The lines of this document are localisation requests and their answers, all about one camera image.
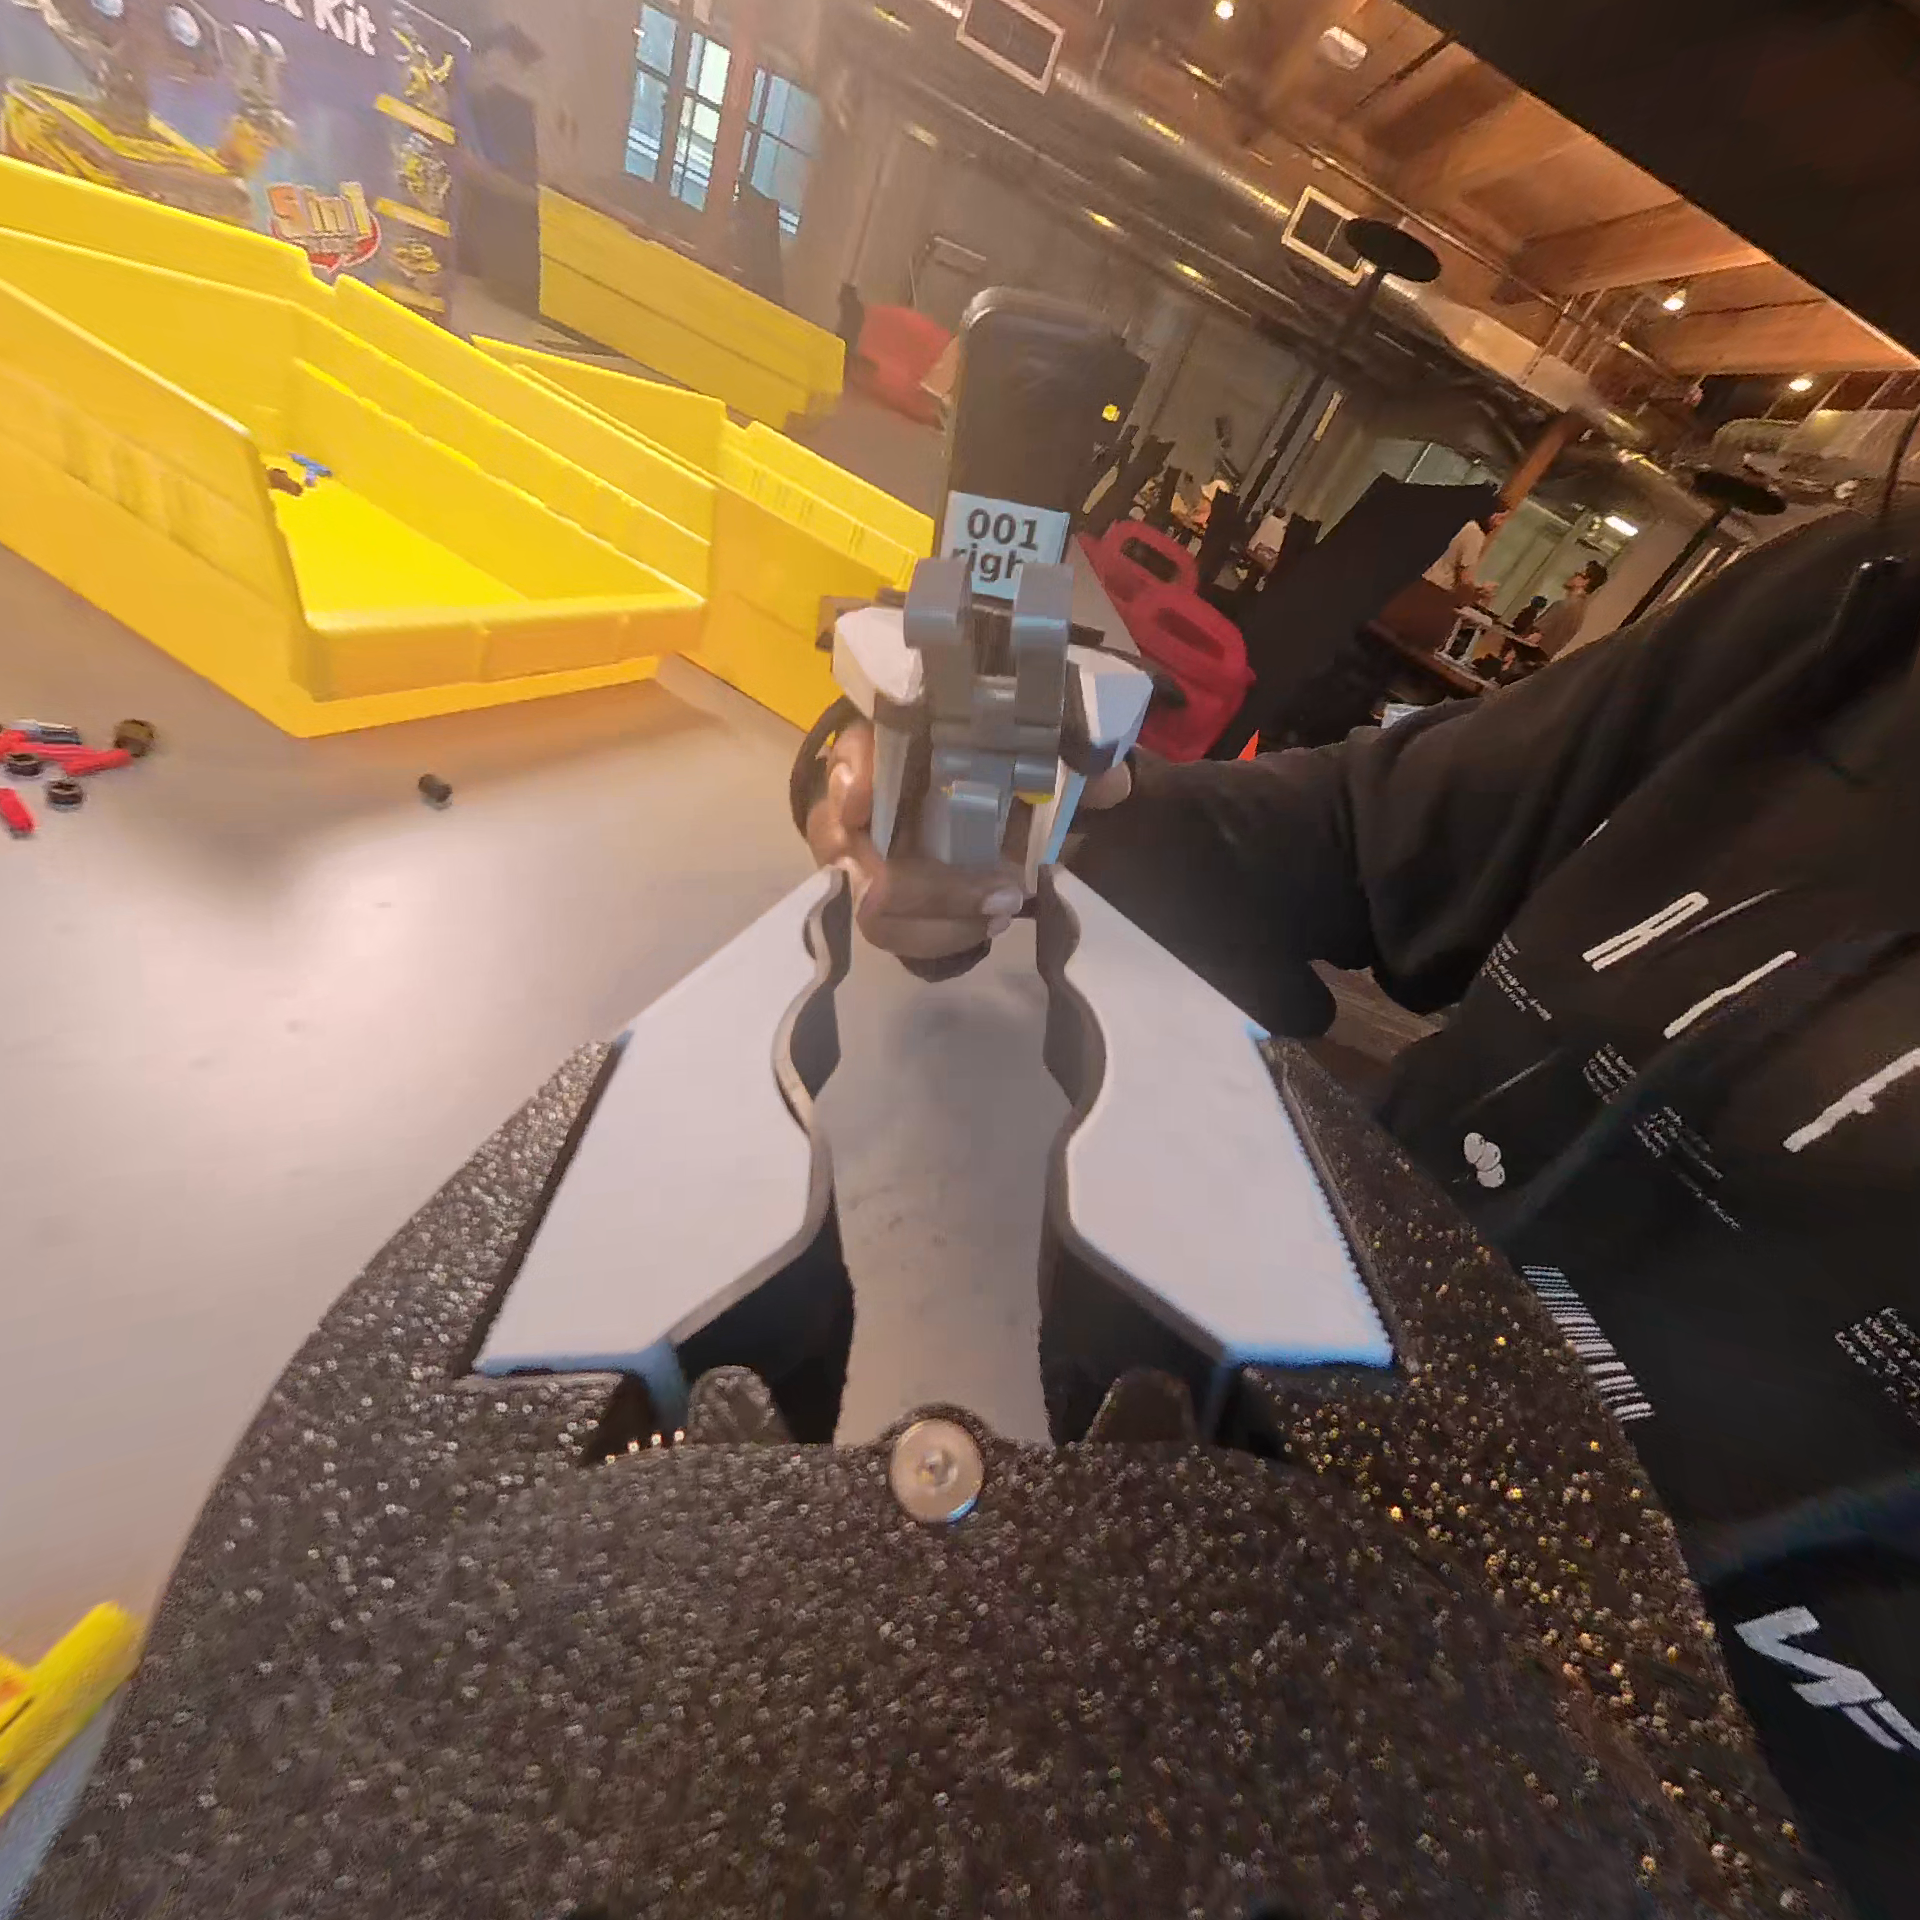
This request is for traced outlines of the black round pole stand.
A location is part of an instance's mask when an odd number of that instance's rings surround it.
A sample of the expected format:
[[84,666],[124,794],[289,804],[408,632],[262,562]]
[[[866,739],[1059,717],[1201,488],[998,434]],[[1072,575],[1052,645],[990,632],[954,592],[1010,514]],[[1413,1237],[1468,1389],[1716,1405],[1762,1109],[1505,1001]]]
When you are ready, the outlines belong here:
[[1659,605],[1685,596],[1744,551],[1744,537],[1724,533],[1726,522],[1739,519],[1752,531],[1760,522],[1782,517],[1788,507],[1785,496],[1777,488],[1769,488],[1748,472],[1698,468],[1689,479],[1689,490],[1707,517],[1669,568]]
[[1293,405],[1291,428],[1285,434],[1281,491],[1286,501],[1298,483],[1302,464],[1313,457],[1315,434],[1328,416],[1328,405],[1340,397],[1340,380],[1347,361],[1360,349],[1360,344],[1373,320],[1380,292],[1389,281],[1410,287],[1434,284],[1443,269],[1438,253],[1414,234],[1385,224],[1380,220],[1349,220],[1345,237],[1352,241],[1360,258],[1360,287],[1352,292],[1352,303],[1341,313],[1332,340],[1320,353],[1313,375]]

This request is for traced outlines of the pile of small brick pins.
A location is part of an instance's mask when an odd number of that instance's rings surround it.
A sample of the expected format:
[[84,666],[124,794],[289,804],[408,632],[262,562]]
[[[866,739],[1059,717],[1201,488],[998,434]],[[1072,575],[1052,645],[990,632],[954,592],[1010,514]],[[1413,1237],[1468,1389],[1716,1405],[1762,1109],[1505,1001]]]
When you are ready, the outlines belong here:
[[148,720],[128,717],[106,743],[56,723],[3,724],[3,834],[34,840],[44,812],[83,809],[89,783],[126,770],[157,751]]

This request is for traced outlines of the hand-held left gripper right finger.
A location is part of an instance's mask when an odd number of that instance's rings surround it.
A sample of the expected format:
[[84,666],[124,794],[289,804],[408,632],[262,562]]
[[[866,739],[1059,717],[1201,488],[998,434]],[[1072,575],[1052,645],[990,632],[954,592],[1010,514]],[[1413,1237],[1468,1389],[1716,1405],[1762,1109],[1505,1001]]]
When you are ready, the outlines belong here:
[[1070,1117],[1046,1225],[1202,1378],[1246,1364],[1384,1372],[1395,1352],[1257,1020],[1085,882],[1036,909],[1042,1059]]

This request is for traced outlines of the blue printed kit box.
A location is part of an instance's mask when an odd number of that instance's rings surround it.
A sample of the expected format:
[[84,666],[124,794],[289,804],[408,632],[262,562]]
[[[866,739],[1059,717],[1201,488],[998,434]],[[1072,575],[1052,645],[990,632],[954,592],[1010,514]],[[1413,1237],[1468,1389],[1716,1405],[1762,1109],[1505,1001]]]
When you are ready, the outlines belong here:
[[270,235],[445,324],[472,131],[457,10],[4,2],[4,155]]

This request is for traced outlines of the yellow plastic parts bin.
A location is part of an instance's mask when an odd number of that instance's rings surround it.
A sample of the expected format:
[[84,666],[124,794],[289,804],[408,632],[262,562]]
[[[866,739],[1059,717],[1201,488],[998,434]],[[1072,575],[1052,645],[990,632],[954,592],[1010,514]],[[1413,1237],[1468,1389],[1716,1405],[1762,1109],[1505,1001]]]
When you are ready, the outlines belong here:
[[4,266],[4,546],[289,737],[653,677],[707,599],[625,498],[307,304]]

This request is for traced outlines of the grey desk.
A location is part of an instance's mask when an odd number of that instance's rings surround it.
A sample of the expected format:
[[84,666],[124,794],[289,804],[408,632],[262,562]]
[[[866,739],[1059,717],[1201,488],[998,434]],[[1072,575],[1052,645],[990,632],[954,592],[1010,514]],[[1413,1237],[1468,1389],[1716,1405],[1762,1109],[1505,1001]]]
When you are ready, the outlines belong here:
[[32,1663],[97,1603],[153,1612],[342,1288],[809,858],[800,731],[684,660],[299,741],[8,551],[4,717],[157,731],[4,836],[4,1653]]

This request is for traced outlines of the grey and yellow brick assembly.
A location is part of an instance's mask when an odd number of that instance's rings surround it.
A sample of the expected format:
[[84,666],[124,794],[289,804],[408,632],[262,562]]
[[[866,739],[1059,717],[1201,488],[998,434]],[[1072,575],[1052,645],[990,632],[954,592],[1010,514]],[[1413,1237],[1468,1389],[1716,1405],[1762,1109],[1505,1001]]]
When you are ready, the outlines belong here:
[[1003,860],[1016,809],[1061,794],[1072,571],[1025,568],[997,613],[971,594],[965,560],[926,560],[902,602],[902,640],[918,657],[928,724],[923,858],[961,873]]

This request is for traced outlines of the window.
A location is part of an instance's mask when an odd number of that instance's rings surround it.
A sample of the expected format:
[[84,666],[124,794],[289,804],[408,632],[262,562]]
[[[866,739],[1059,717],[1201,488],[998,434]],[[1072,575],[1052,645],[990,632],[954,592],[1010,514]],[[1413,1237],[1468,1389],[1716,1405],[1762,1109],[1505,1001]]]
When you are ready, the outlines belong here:
[[730,4],[636,7],[622,181],[670,209],[707,213],[717,203],[715,165],[737,152],[737,200],[770,202],[789,244],[800,237],[822,145],[825,107],[798,60],[770,50],[742,64]]

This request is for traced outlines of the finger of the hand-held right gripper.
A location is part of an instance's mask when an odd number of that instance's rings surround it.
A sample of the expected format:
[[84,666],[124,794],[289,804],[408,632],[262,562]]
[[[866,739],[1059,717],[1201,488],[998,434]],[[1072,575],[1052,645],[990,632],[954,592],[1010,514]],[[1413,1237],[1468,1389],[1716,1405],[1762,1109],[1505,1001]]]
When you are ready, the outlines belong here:
[[1062,856],[1088,785],[1128,760],[1156,696],[1131,657],[1070,657],[1053,799],[1036,807],[1036,872]]
[[833,679],[872,730],[869,836],[883,858],[902,845],[928,787],[923,659],[905,637],[900,609],[853,609],[834,619]]

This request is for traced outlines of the person's black hoodie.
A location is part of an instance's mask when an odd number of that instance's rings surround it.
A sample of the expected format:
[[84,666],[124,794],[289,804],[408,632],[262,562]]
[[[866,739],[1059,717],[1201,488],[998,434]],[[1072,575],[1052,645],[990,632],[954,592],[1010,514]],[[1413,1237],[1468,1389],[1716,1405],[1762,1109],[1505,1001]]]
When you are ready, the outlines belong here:
[[1563,1315],[1802,1832],[1916,1915],[1916,504],[1400,746],[1389,1132]]

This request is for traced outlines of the person's right forearm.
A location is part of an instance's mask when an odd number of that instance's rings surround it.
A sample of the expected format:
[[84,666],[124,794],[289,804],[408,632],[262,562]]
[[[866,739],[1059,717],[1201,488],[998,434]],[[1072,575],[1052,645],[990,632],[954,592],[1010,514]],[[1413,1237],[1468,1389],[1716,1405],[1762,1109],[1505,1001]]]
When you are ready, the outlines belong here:
[[1131,760],[1067,873],[1276,1035],[1328,1032],[1321,968],[1438,1016],[1662,757],[1664,625],[1328,747]]

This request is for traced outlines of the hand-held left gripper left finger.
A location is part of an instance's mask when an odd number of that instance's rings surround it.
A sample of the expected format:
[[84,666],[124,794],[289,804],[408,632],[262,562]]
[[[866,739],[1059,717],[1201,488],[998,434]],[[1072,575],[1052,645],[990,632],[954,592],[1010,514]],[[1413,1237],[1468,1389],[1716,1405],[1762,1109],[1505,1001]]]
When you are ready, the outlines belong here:
[[616,1037],[473,1372],[684,1378],[681,1354],[825,1233],[842,872],[818,872]]

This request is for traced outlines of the red plastic canister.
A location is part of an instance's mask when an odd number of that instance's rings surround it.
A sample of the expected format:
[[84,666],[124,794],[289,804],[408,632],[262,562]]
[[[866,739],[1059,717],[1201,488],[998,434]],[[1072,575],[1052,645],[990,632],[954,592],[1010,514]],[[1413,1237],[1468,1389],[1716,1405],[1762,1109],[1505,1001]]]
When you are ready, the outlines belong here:
[[1080,535],[1080,548],[1156,688],[1140,746],[1165,762],[1208,760],[1254,675],[1241,632],[1201,594],[1193,551],[1138,519]]

